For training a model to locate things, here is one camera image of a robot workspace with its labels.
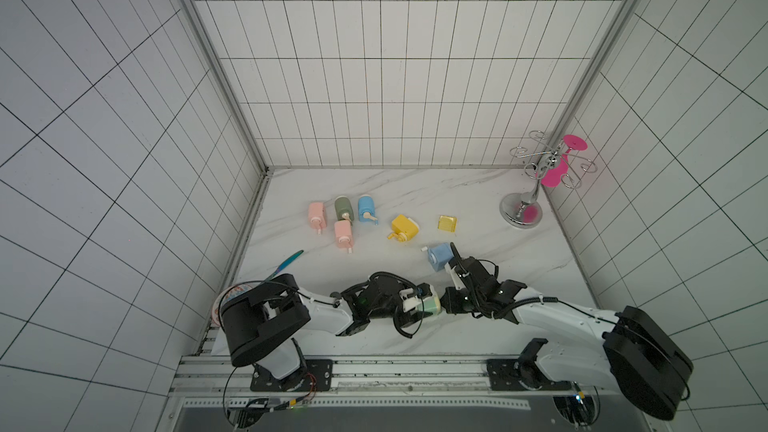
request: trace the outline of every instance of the round metal base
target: round metal base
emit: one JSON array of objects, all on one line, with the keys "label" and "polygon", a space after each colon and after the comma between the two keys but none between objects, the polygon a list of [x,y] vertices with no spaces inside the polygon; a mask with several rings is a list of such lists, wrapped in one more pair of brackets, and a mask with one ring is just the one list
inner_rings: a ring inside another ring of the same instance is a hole
[{"label": "round metal base", "polygon": [[542,221],[542,207],[534,202],[522,208],[522,194],[509,194],[502,199],[498,210],[504,220],[518,228],[531,228]]}]

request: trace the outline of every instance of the red wire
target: red wire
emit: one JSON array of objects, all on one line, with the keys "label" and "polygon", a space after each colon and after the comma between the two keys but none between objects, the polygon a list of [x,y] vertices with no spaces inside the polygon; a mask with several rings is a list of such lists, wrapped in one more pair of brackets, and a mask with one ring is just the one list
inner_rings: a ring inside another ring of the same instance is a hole
[{"label": "red wire", "polygon": [[309,375],[310,376],[310,380],[312,380],[312,385],[310,386],[310,392],[307,394],[308,398],[306,399],[306,401],[309,402],[313,398],[315,398],[315,396],[317,395],[317,379],[315,378],[314,375],[312,375],[310,373],[307,373],[307,375]]}]

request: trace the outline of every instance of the pink soap dispenser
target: pink soap dispenser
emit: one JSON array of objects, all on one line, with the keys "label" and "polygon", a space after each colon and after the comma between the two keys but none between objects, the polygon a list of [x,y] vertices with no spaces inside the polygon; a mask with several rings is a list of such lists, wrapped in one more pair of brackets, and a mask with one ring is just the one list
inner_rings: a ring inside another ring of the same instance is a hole
[{"label": "pink soap dispenser", "polygon": [[317,230],[317,235],[322,234],[326,225],[326,206],[322,202],[312,202],[310,204],[310,227]]},{"label": "pink soap dispenser", "polygon": [[345,248],[348,254],[352,253],[352,246],[355,241],[352,239],[352,223],[348,220],[339,220],[333,225],[336,233],[336,246]]}]

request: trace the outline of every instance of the metal bracket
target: metal bracket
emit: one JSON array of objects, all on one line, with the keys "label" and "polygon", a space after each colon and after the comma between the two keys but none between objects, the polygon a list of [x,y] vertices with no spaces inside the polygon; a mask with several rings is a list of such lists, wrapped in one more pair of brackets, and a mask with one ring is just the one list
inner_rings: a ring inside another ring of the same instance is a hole
[{"label": "metal bracket", "polygon": [[[306,372],[312,374],[317,379],[316,390],[318,392],[327,392],[331,389],[331,379],[333,378],[333,360],[330,359],[308,359],[306,361]],[[291,392],[309,392],[311,381],[302,380],[299,386]],[[261,366],[255,366],[254,376],[250,382],[250,389],[253,392],[286,392],[280,386],[280,381],[274,379],[267,369]]]},{"label": "metal bracket", "polygon": [[[491,380],[491,390],[502,392],[528,391],[520,380],[515,377],[517,359],[489,359],[485,362],[488,368],[488,378]],[[549,382],[543,384],[540,390],[571,390],[570,382]]]}]

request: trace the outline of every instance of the blue soap dispenser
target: blue soap dispenser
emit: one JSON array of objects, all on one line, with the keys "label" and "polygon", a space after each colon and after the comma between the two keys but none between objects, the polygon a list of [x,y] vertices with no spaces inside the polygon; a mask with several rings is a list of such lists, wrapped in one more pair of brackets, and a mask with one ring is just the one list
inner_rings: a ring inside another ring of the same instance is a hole
[{"label": "blue soap dispenser", "polygon": [[357,201],[357,217],[360,222],[374,222],[379,225],[379,219],[376,218],[376,208],[373,205],[373,198],[369,195],[360,196]]},{"label": "blue soap dispenser", "polygon": [[427,260],[435,272],[440,272],[449,260],[453,258],[451,245],[443,243],[435,247],[422,247],[422,252],[427,253]]}]

